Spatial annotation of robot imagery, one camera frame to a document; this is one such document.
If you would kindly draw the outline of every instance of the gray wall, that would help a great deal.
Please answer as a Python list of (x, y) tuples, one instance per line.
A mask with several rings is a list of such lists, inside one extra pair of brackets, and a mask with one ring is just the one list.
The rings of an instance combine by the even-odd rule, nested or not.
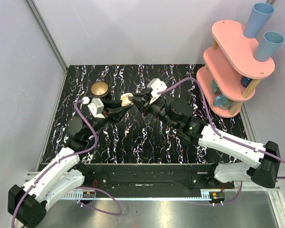
[(34, 0), (69, 65), (204, 63), (218, 20), (265, 0)]
[(34, 171), (63, 71), (23, 0), (0, 0), (0, 228), (8, 190)]
[[(285, 37), (285, 0), (277, 0), (275, 13), (265, 25), (265, 31), (278, 31)], [(254, 97), (247, 101), (247, 109), (253, 122), (258, 140), (277, 142), (281, 156), (285, 159), (285, 43), (273, 56), (275, 71), (262, 80)], [(285, 175), (285, 165), (280, 166), (279, 175)], [(285, 180), (280, 181), (285, 199)]]

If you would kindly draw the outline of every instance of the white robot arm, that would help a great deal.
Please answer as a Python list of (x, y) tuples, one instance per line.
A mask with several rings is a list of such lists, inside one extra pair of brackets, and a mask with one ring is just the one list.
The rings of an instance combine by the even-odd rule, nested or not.
[[(158, 94), (167, 88), (164, 82), (154, 79), (147, 88), (146, 93), (127, 93), (121, 97), (120, 101), (93, 98), (90, 102), (89, 98), (84, 98), (84, 104), (88, 104), (94, 116), (91, 121), (92, 127), (98, 130), (107, 122), (113, 124), (120, 122), (131, 106), (135, 105), (143, 115), (152, 114), (171, 128), (177, 129), (177, 135), (181, 141), (213, 148), (242, 161), (217, 164), (214, 172), (210, 173), (210, 177), (216, 181), (226, 183), (252, 180), (263, 187), (275, 187), (280, 161), (264, 155), (259, 150), (263, 149), (280, 157), (276, 143), (269, 141), (264, 145), (217, 129), (215, 132), (210, 124), (191, 115), (193, 108), (186, 101), (178, 98), (167, 105)], [(20, 202), (21, 210), (16, 216), (28, 228), (37, 226), (44, 218), (46, 211), (73, 189), (82, 185), (91, 186), (93, 171), (79, 163), (82, 159), (81, 155), (70, 155), (85, 150), (91, 142), (89, 138), (92, 133), (79, 117), (71, 118), (67, 125), (66, 131), (70, 138), (65, 148), (34, 179), (22, 187), (14, 185), (9, 191), (10, 214), (15, 212), (21, 197), (29, 191), (25, 201)], [(48, 167), (55, 162), (56, 165), (48, 170)], [(40, 176), (42, 178), (35, 184), (35, 180)]]

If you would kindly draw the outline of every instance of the black marble table surface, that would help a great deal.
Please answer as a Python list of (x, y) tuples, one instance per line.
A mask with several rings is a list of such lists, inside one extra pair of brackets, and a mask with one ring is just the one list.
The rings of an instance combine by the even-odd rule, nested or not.
[[(113, 99), (128, 92), (140, 92), (153, 78), (159, 78), (169, 87), (185, 77), (196, 77), (202, 64), (190, 65), (85, 65), (70, 66), (58, 104), (41, 163), (49, 163), (67, 140), (67, 121), (75, 115), (74, 102), (91, 96), (91, 85), (105, 81)], [(194, 108), (193, 115), (208, 122), (200, 91), (191, 81), (163, 95), (169, 102), (180, 97)], [(86, 105), (84, 115), (91, 117)], [(215, 126), (225, 132), (246, 139), (245, 129), (238, 114), (222, 118), (210, 111)], [(85, 163), (214, 163), (235, 162), (227, 154), (214, 149), (186, 145), (180, 142), (175, 130), (149, 115), (142, 117), (133, 107), (117, 125), (106, 124), (98, 131), (99, 143), (85, 158)]]

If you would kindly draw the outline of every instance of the blue cup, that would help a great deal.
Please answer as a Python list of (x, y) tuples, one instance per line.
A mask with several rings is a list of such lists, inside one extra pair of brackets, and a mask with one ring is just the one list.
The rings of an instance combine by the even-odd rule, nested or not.
[(251, 81), (252, 81), (252, 79), (249, 77), (242, 76), (242, 78), (241, 78), (241, 84), (245, 88), (247, 88), (247, 86), (250, 84)]
[(284, 43), (284, 37), (278, 32), (268, 31), (258, 44), (254, 57), (257, 61), (265, 62)]
[(269, 20), (271, 15), (274, 13), (275, 8), (267, 3), (257, 3), (253, 6), (250, 13), (244, 36), (248, 38), (257, 37), (262, 27)]
[(216, 83), (216, 81), (214, 79), (211, 81), (211, 89), (212, 89), (213, 94), (221, 94), (222, 93), (218, 87), (218, 84)]
[(221, 109), (227, 110), (232, 107), (233, 100), (230, 100), (229, 98), (221, 94), (214, 98), (213, 105), (216, 107), (220, 107)]

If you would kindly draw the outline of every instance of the pink shelf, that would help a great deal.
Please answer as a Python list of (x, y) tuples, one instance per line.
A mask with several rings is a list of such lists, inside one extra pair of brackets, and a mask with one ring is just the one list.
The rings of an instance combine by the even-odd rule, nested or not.
[(247, 38), (245, 26), (233, 20), (221, 20), (212, 26), (212, 35), (233, 68), (241, 75), (253, 79), (268, 77), (275, 69), (272, 58), (259, 62), (253, 54), (258, 46), (255, 38)]
[(204, 52), (204, 60), (223, 95), (234, 101), (247, 101), (255, 94), (256, 89), (248, 98), (242, 97), (246, 89), (241, 85), (242, 75), (233, 69), (219, 47), (216, 50), (207, 48)]
[(205, 67), (202, 67), (201, 69), (198, 70), (196, 78), (199, 81), (201, 87), (203, 88), (205, 97), (208, 101), (208, 104), (210, 105), (210, 108), (215, 114), (222, 116), (222, 117), (231, 118), (239, 113), (239, 111), (241, 110), (241, 107), (239, 107), (239, 109), (234, 113), (234, 115), (230, 115), (228, 113), (229, 110), (223, 110), (213, 105), (213, 101), (217, 95), (213, 94), (211, 90), (210, 84), (211, 84), (213, 77), (209, 70), (206, 70)]

